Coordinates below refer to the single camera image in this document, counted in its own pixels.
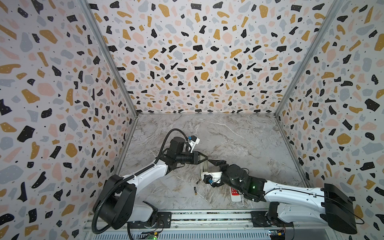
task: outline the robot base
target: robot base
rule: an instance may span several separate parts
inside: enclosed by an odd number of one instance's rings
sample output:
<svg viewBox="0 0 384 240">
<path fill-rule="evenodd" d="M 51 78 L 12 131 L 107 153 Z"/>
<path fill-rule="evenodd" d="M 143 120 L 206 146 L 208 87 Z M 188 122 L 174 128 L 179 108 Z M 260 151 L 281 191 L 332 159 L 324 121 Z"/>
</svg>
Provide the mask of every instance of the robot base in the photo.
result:
<svg viewBox="0 0 384 240">
<path fill-rule="evenodd" d="M 158 212 L 155 220 L 155 222 L 157 221 L 159 223 L 159 225 L 157 226 L 157 229 L 160 231 L 162 228 L 170 228 L 171 220 L 172 220 L 172 212 Z M 146 222 L 134 221 L 129 223 L 130 223 L 130 228 L 146 228 Z"/>
</svg>

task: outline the pink speckle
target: pink speckle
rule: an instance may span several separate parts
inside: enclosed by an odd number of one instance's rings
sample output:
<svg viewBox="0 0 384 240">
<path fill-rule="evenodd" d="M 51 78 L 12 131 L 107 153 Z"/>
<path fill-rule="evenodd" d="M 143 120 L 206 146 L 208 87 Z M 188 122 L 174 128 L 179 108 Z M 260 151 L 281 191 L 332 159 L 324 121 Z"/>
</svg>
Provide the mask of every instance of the pink speckle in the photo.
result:
<svg viewBox="0 0 384 240">
<path fill-rule="evenodd" d="M 58 137 L 56 124 L 51 123 L 48 129 L 48 133 L 51 134 L 53 137 Z"/>
<path fill-rule="evenodd" d="M 354 136 L 354 138 L 353 138 L 353 144 L 355 145 L 355 146 L 357 146 L 357 145 L 359 145 L 359 142 L 361 142 L 361 138 L 359 138 L 359 136 Z"/>
<path fill-rule="evenodd" d="M 13 150 L 10 154 L 8 154 L 8 156 L 6 156 L 3 161 L 4 162 L 11 162 L 14 157 L 16 157 L 16 155 L 20 152 L 20 150 L 22 149 L 22 147 L 18 147 L 16 148 L 15 150 Z"/>
<path fill-rule="evenodd" d="M 50 201 L 49 203 L 47 203 L 45 205 L 45 208 L 47 208 L 47 209 L 51 209 L 51 207 L 52 207 L 52 201 Z"/>
<path fill-rule="evenodd" d="M 43 150 L 43 159 L 46 160 L 48 158 L 48 156 L 49 156 L 49 150 L 45 148 Z"/>
<path fill-rule="evenodd" d="M 51 163 L 42 163 L 41 166 L 47 170 L 47 169 L 50 169 L 52 167 L 52 164 Z"/>
<path fill-rule="evenodd" d="M 379 68 L 381 68 L 382 66 L 384 66 L 384 60 L 383 60 L 383 59 L 379 59 L 379 60 L 376 62 L 376 66 L 378 66 Z"/>
<path fill-rule="evenodd" d="M 36 57 L 35 57 L 34 53 L 28 54 L 28 59 L 31 60 L 31 61 L 36 60 Z"/>
<path fill-rule="evenodd" d="M 327 61 L 330 63 L 334 58 L 336 57 L 336 51 L 335 49 L 331 49 L 327 52 Z"/>
<path fill-rule="evenodd" d="M 63 176 L 61 175 L 61 165 L 60 163 L 55 163 L 52 169 L 52 177 L 57 179 L 57 181 L 61 181 Z"/>
<path fill-rule="evenodd" d="M 173 36 L 173 39 L 174 39 L 177 43 L 181 41 L 181 38 L 177 37 L 176 35 Z"/>
<path fill-rule="evenodd" d="M 361 130 L 376 130 L 377 125 L 371 122 L 367 122 L 363 126 L 361 126 Z"/>
<path fill-rule="evenodd" d="M 132 37 L 137 43 L 144 44 L 144 38 L 139 33 L 134 33 Z"/>
<path fill-rule="evenodd" d="M 34 173 L 32 173 L 31 175 L 29 175 L 29 176 L 27 177 L 27 179 L 28 179 L 29 181 L 31 181 L 36 175 L 37 175 L 37 172 L 34 172 Z"/>
<path fill-rule="evenodd" d="M 175 6 L 173 6 L 170 10 L 173 13 L 173 15 L 176 17 L 177 16 L 177 12 L 176 12 Z"/>
<path fill-rule="evenodd" d="M 335 119 L 330 119 L 330 120 L 325 122 L 325 126 L 337 127 L 337 126 L 339 126 L 339 123 Z"/>
<path fill-rule="evenodd" d="M 19 55 L 14 54 L 13 52 L 8 51 L 7 49 L 0 47 L 0 50 L 10 59 L 19 60 Z"/>
<path fill-rule="evenodd" d="M 129 12 L 131 12 L 131 13 L 134 13 L 134 12 L 135 12 L 135 11 L 131 8 L 131 6 L 128 4 L 127 1 L 125 2 L 125 5 L 126 5 L 127 10 L 128 10 Z"/>
<path fill-rule="evenodd" d="M 229 3 L 229 6 L 228 6 L 228 11 L 231 13 L 231 14 L 233 14 L 233 7 L 232 7 L 232 4 L 231 3 Z"/>
<path fill-rule="evenodd" d="M 49 83 L 39 83 L 37 85 L 37 91 L 43 96 L 53 96 L 56 92 Z"/>
<path fill-rule="evenodd" d="M 13 118 L 13 121 L 14 122 L 25 122 L 26 119 L 25 118 Z"/>
<path fill-rule="evenodd" d="M 226 32 L 224 35 L 223 35 L 223 40 L 226 44 L 230 44 L 232 42 L 232 34 L 230 34 L 229 32 Z"/>
<path fill-rule="evenodd" d="M 108 8 L 106 7 L 106 5 L 103 5 L 101 8 L 104 10 L 105 14 L 108 14 Z"/>
</svg>

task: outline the metal frame edge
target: metal frame edge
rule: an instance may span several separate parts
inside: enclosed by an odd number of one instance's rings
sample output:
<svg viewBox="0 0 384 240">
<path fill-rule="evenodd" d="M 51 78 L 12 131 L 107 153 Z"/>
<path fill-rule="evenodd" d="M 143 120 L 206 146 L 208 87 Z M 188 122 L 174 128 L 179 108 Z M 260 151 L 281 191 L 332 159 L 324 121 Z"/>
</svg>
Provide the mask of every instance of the metal frame edge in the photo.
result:
<svg viewBox="0 0 384 240">
<path fill-rule="evenodd" d="M 295 86 L 299 82 L 300 77 L 303 75 L 303 73 L 304 73 L 306 67 L 308 66 L 308 63 L 311 61 L 315 51 L 320 46 L 321 40 L 323 39 L 325 33 L 328 32 L 329 27 L 333 23 L 333 20 L 336 17 L 337 13 L 339 12 L 343 3 L 344 3 L 344 0 L 334 0 L 333 3 L 331 4 L 331 6 L 330 6 L 330 8 L 326 14 L 325 20 L 321 24 L 319 32 L 315 36 L 313 43 L 311 44 L 307 54 L 304 56 L 304 59 L 301 62 L 301 65 L 299 66 L 295 75 L 293 76 L 292 82 L 289 84 L 287 90 L 285 91 L 283 98 L 281 99 L 279 105 L 277 106 L 277 109 L 275 111 L 275 116 L 278 116 L 281 113 L 281 111 L 283 110 L 284 105 L 286 104 L 289 96 L 291 95 L 291 93 L 295 89 Z"/>
<path fill-rule="evenodd" d="M 125 101 L 127 102 L 130 111 L 133 113 L 134 117 L 137 118 L 137 111 L 133 105 L 133 102 L 131 101 L 131 98 L 128 94 L 128 91 L 127 91 L 124 83 L 122 82 L 121 76 L 119 74 L 119 71 L 117 70 L 115 62 L 109 53 L 107 44 L 104 42 L 104 38 L 101 34 L 99 25 L 96 23 L 96 20 L 93 17 L 93 14 L 92 14 L 91 8 L 89 7 L 88 1 L 87 0 L 77 0 L 77 2 L 79 3 L 80 8 L 81 8 L 82 12 L 84 13 L 84 17 L 89 24 L 89 28 L 93 32 L 93 35 L 94 35 L 97 43 L 99 44 L 101 53 L 104 55 L 107 64 L 111 68 L 111 72 L 112 72 L 119 88 L 121 89 L 121 94 L 123 95 Z"/>
</svg>

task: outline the metal plate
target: metal plate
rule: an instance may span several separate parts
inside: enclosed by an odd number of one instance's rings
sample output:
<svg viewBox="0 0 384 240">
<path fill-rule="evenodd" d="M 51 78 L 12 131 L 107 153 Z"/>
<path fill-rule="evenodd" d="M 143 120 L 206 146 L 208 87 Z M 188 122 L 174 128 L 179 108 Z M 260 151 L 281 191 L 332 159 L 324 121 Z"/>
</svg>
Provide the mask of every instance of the metal plate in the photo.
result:
<svg viewBox="0 0 384 240">
<path fill-rule="evenodd" d="M 158 229 L 170 228 L 170 222 L 172 220 L 172 212 L 158 212 L 157 219 L 159 222 Z M 144 222 L 135 221 L 131 222 L 131 229 L 133 228 L 145 228 Z"/>
</svg>

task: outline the gray speckle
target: gray speckle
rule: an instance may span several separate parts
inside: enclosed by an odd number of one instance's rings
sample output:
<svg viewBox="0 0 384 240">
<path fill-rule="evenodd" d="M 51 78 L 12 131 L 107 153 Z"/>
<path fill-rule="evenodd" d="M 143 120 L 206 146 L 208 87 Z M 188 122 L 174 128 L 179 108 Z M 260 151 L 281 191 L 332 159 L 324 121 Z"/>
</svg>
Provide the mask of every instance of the gray speckle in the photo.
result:
<svg viewBox="0 0 384 240">
<path fill-rule="evenodd" d="M 70 129 L 72 129 L 73 131 L 75 131 L 76 129 L 77 129 L 77 127 L 79 126 L 77 123 L 76 123 L 76 121 L 73 119 L 73 117 L 71 116 L 71 115 L 69 115 L 68 117 L 67 117 L 67 122 L 68 122 L 68 127 L 70 128 Z"/>
<path fill-rule="evenodd" d="M 349 89 L 348 88 L 343 88 L 340 90 L 340 100 L 344 102 L 349 98 Z"/>
<path fill-rule="evenodd" d="M 348 187 L 347 185 L 345 185 L 345 183 L 341 182 L 340 183 L 340 187 L 341 189 L 345 192 L 345 193 L 353 193 L 353 189 Z"/>
<path fill-rule="evenodd" d="M 8 182 L 12 182 L 23 174 L 23 170 L 19 168 L 17 165 L 11 165 L 0 170 L 0 184 L 6 184 Z"/>
<path fill-rule="evenodd" d="M 143 2 L 143 4 L 141 4 L 141 5 L 137 8 L 137 10 L 138 10 L 139 12 L 142 12 L 142 13 L 145 13 L 146 11 L 148 11 L 148 1 L 145 0 L 145 1 Z"/>
<path fill-rule="evenodd" d="M 61 59 L 60 58 L 57 58 L 57 57 L 54 57 L 54 58 L 50 58 L 52 62 L 60 65 L 61 64 Z"/>
<path fill-rule="evenodd" d="M 364 26 L 364 27 L 358 28 L 356 30 L 356 34 L 361 35 L 361 36 L 365 35 L 374 27 L 375 27 L 375 25 L 371 24 L 371 25 L 368 25 L 368 26 Z"/>
<path fill-rule="evenodd" d="M 63 51 L 61 51 L 60 55 L 62 55 L 63 57 L 66 57 L 68 59 L 73 58 L 73 54 L 70 51 L 65 50 L 65 49 Z"/>
<path fill-rule="evenodd" d="M 373 217 L 373 212 L 369 209 L 366 209 L 365 210 L 365 215 L 367 215 L 368 217 Z"/>
<path fill-rule="evenodd" d="M 364 59 L 363 59 L 362 69 L 363 69 L 365 72 L 369 72 L 370 69 L 371 69 L 371 64 L 372 64 L 372 60 L 371 60 L 370 58 L 364 58 Z"/>
<path fill-rule="evenodd" d="M 31 117 L 31 122 L 37 122 L 37 118 L 39 117 L 39 113 L 32 111 L 32 110 L 27 110 L 29 116 Z"/>
<path fill-rule="evenodd" d="M 145 71 L 145 63 L 144 63 L 144 61 L 140 61 L 138 66 L 139 66 L 139 70 L 140 71 Z"/>
<path fill-rule="evenodd" d="M 365 154 L 369 155 L 374 152 L 378 152 L 384 149 L 384 146 L 381 143 L 368 143 L 367 145 L 363 146 L 362 149 L 364 150 Z"/>
<path fill-rule="evenodd" d="M 18 214 L 19 214 L 20 217 L 24 217 L 25 216 L 25 212 L 26 212 L 26 206 L 23 206 L 22 208 L 20 208 Z"/>
<path fill-rule="evenodd" d="M 224 64 L 224 61 L 223 60 L 220 60 L 217 64 L 216 64 L 216 71 L 221 71 L 223 69 L 223 64 Z"/>
<path fill-rule="evenodd" d="M 252 31 L 255 30 L 255 27 L 249 23 L 248 24 L 248 29 L 249 29 L 250 32 L 252 32 Z"/>
<path fill-rule="evenodd" d="M 181 59 L 183 59 L 183 54 L 182 54 L 181 52 L 177 51 L 177 50 L 173 52 L 173 56 L 174 56 L 177 60 L 181 60 Z"/>
<path fill-rule="evenodd" d="M 64 100 L 62 99 L 59 99 L 59 98 L 55 98 L 53 101 L 52 101 L 53 104 L 58 104 L 58 105 L 62 105 L 64 103 Z"/>
<path fill-rule="evenodd" d="M 29 39 L 27 33 L 22 33 L 22 40 L 20 42 L 20 49 L 26 53 L 33 48 L 32 41 Z"/>
<path fill-rule="evenodd" d="M 166 24 L 166 28 L 168 29 L 168 31 L 170 31 L 170 33 L 177 33 L 176 29 L 172 26 L 172 24 Z"/>
<path fill-rule="evenodd" d="M 157 29 L 158 31 L 162 31 L 162 30 L 163 30 L 163 28 L 162 28 L 160 25 L 157 25 L 156 23 L 155 23 L 155 27 L 156 27 L 156 29 Z"/>
<path fill-rule="evenodd" d="M 239 7 L 239 13 L 245 13 L 246 11 L 248 11 L 250 5 L 251 5 L 251 1 L 248 1 L 246 4 Z"/>
<path fill-rule="evenodd" d="M 372 90 L 372 89 L 364 89 L 364 90 L 362 91 L 362 95 L 363 95 L 364 97 L 371 96 L 372 93 L 373 93 L 373 90 Z"/>
<path fill-rule="evenodd" d="M 15 82 L 13 79 L 0 79 L 0 86 L 10 88 L 13 82 Z"/>
<path fill-rule="evenodd" d="M 46 21 L 42 17 L 40 17 L 40 15 L 37 16 L 36 22 L 38 22 L 41 26 L 47 25 Z"/>
<path fill-rule="evenodd" d="M 0 148 L 4 151 L 13 147 L 13 139 L 11 137 L 3 137 L 0 141 Z"/>
<path fill-rule="evenodd" d="M 18 102 L 20 102 L 20 98 L 19 98 L 18 96 L 14 96 L 11 100 L 12 100 L 12 102 L 14 102 L 14 103 L 18 103 Z"/>
<path fill-rule="evenodd" d="M 48 136 L 43 136 L 43 139 L 40 140 L 40 142 L 48 142 L 49 137 Z"/>
<path fill-rule="evenodd" d="M 279 24 L 279 27 L 281 28 L 282 31 L 285 31 L 285 26 L 287 25 L 287 23 L 285 22 L 285 20 L 281 20 L 280 24 Z"/>
<path fill-rule="evenodd" d="M 354 61 L 358 61 L 360 59 L 360 54 L 359 54 L 359 50 L 357 50 L 356 52 L 355 52 L 355 55 L 353 56 L 353 60 Z"/>
<path fill-rule="evenodd" d="M 63 84 L 61 83 L 61 81 L 57 81 L 57 83 L 56 83 L 56 87 L 57 87 L 60 91 L 63 91 Z"/>
<path fill-rule="evenodd" d="M 94 83 L 93 77 L 91 75 L 85 75 L 84 81 L 86 84 L 92 85 Z"/>
<path fill-rule="evenodd" d="M 264 53 L 263 53 L 262 51 L 257 51 L 257 52 L 255 53 L 255 58 L 256 58 L 257 60 L 262 60 L 263 57 L 264 57 Z"/>
<path fill-rule="evenodd" d="M 205 45 L 205 47 L 206 47 L 206 48 L 209 48 L 211 45 L 212 45 L 211 40 L 208 39 L 208 42 L 207 42 L 207 44 Z"/>
<path fill-rule="evenodd" d="M 191 21 L 191 19 L 187 18 L 187 19 L 185 20 L 185 25 L 189 26 L 189 28 L 190 28 L 191 30 L 193 30 L 193 22 Z"/>
<path fill-rule="evenodd" d="M 72 37 L 73 37 L 75 42 L 80 43 L 81 45 L 84 46 L 84 43 L 81 41 L 81 39 L 78 35 L 72 34 Z"/>
<path fill-rule="evenodd" d="M 257 28 L 260 30 L 261 34 L 266 34 L 267 33 L 265 25 L 263 25 L 263 24 L 259 25 Z"/>
</svg>

